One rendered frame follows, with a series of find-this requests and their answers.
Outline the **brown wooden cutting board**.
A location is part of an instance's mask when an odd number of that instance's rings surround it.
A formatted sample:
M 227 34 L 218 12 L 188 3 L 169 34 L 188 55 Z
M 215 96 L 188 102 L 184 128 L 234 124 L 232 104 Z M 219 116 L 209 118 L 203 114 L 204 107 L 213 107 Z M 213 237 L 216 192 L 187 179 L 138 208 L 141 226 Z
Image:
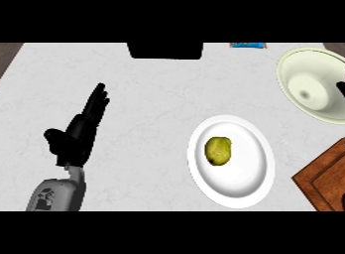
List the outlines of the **brown wooden cutting board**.
M 317 211 L 342 211 L 345 193 L 345 137 L 291 176 Z

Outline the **white oval plate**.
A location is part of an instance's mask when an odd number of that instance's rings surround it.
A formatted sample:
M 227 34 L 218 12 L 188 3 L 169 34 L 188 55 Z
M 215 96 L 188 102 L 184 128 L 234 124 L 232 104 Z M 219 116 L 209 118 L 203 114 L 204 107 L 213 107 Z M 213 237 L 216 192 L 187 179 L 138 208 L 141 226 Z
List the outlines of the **white oval plate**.
M 210 138 L 228 138 L 231 158 L 213 166 L 204 156 Z M 274 178 L 274 158 L 256 126 L 232 115 L 209 117 L 196 127 L 187 147 L 187 164 L 204 196 L 228 208 L 246 208 L 265 197 Z

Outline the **cream bowl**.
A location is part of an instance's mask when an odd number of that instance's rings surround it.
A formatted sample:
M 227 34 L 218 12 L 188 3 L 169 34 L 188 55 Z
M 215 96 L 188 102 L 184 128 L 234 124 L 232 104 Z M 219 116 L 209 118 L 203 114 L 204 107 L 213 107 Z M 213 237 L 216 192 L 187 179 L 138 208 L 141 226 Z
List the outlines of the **cream bowl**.
M 324 49 L 291 49 L 277 61 L 275 76 L 299 110 L 327 123 L 345 125 L 345 97 L 336 87 L 345 80 L 345 58 Z

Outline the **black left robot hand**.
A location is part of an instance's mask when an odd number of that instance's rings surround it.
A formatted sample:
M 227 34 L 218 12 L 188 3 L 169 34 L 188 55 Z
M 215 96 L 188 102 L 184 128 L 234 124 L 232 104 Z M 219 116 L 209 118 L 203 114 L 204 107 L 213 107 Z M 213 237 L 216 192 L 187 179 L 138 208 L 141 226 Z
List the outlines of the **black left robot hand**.
M 86 99 L 83 111 L 73 117 L 67 129 L 61 131 L 49 128 L 43 132 L 49 152 L 57 156 L 58 167 L 80 167 L 86 163 L 107 103 L 104 84 L 100 83 Z

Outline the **black appliance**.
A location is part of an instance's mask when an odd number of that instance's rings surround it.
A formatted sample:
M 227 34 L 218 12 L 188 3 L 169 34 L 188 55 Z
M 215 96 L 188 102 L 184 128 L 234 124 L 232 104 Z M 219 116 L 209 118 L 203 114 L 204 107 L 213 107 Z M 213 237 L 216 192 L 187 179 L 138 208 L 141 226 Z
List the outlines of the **black appliance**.
M 201 43 L 128 43 L 134 59 L 197 60 L 201 57 Z

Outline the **blue package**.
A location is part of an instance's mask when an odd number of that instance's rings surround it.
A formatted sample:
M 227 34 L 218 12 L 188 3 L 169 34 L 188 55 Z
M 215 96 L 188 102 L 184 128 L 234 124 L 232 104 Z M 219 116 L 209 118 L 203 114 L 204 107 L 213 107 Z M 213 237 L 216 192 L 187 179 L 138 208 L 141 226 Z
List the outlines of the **blue package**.
M 229 43 L 229 48 L 266 49 L 265 43 Z

